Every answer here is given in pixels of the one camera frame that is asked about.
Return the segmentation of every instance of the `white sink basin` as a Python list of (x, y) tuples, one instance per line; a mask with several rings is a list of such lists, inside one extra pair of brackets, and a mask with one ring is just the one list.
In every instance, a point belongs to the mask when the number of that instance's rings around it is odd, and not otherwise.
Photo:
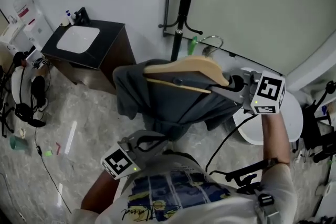
[(56, 45), (57, 49), (82, 54), (99, 34), (98, 28), (71, 26)]

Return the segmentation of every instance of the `white round table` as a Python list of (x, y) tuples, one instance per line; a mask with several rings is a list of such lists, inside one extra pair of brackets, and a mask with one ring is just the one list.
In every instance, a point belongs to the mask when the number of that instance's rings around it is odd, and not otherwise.
[[(289, 142), (295, 142), (299, 139), (303, 127), (303, 116), (300, 104), (291, 93), (286, 92), (280, 110), (285, 122)], [(233, 115), (236, 126), (240, 125), (243, 120), (251, 117), (251, 114), (244, 114), (243, 112), (244, 109), (239, 109)], [(246, 122), (238, 130), (248, 143), (253, 145), (263, 145), (261, 115)]]

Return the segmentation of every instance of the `wooden hanger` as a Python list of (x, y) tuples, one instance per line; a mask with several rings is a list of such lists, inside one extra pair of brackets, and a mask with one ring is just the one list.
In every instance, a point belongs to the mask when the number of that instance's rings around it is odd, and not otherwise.
[[(187, 56), (186, 58), (182, 60), (178, 60), (178, 61), (171, 62), (171, 63), (166, 63), (164, 65), (147, 66), (144, 68), (143, 73), (152, 74), (152, 73), (193, 72), (193, 71), (198, 71), (206, 75), (208, 78), (210, 78), (211, 80), (213, 80), (214, 82), (218, 83), (221, 86), (226, 87), (229, 85), (229, 82), (227, 81), (227, 79), (223, 77), (222, 68), (220, 67), (220, 65), (217, 64), (213, 59), (206, 58), (204, 56)], [(200, 89), (200, 88), (195, 88), (195, 87), (189, 87), (189, 88), (194, 88), (194, 89), (199, 89), (199, 90), (204, 91), (204, 89)]]

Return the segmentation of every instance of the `marble floor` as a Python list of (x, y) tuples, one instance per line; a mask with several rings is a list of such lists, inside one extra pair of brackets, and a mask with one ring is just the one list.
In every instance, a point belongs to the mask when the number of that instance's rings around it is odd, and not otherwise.
[[(51, 71), (51, 86), (48, 91), (49, 106), (45, 110), (47, 125), (37, 129), (36, 139), (43, 154), (52, 150), (52, 156), (44, 156), (55, 183), (62, 189), (62, 195), (70, 210), (79, 208), (84, 195), (102, 172), (101, 156), (117, 140), (144, 128), (142, 118), (134, 120), (117, 113), (116, 97), (108, 93), (75, 86), (55, 68)], [(16, 117), (12, 118), (15, 134), (26, 130), (29, 150), (14, 151), (8, 138), (0, 137), (0, 173), (5, 174), (14, 206), (21, 212), (27, 223), (60, 224), (69, 223), (70, 213), (60, 200), (39, 155), (35, 149), (34, 131)], [(195, 157), (204, 168), (220, 141), (226, 136), (225, 130), (232, 129), (230, 123), (209, 132), (204, 123), (193, 125), (174, 148)], [(66, 149), (71, 129), (74, 129), (70, 150)], [(61, 145), (56, 155), (57, 145)], [(262, 146), (247, 145), (230, 138), (214, 158), (209, 170), (233, 171), (262, 160)], [(325, 180), (326, 162), (315, 164), (307, 158), (292, 166), (292, 176), (299, 197), (296, 219), (311, 216), (318, 198), (314, 191)], [(214, 178), (225, 183), (221, 175)], [(0, 177), (0, 208), (12, 223), (22, 223), (7, 194), (3, 178)]]

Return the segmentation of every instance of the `gray cloth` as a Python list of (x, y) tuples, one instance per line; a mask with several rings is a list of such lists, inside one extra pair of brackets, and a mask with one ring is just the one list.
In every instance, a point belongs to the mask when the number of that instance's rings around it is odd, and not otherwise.
[[(132, 120), (137, 113), (141, 113), (146, 130), (162, 133), (174, 141), (184, 135), (193, 123), (205, 121), (207, 129), (211, 131), (240, 108), (214, 92), (200, 93), (147, 82), (143, 69), (165, 63), (169, 61), (150, 60), (116, 68), (113, 80), (117, 88), (120, 115), (126, 115)], [(197, 76), (192, 72), (151, 74), (151, 78), (203, 89), (215, 84), (203, 75)]]

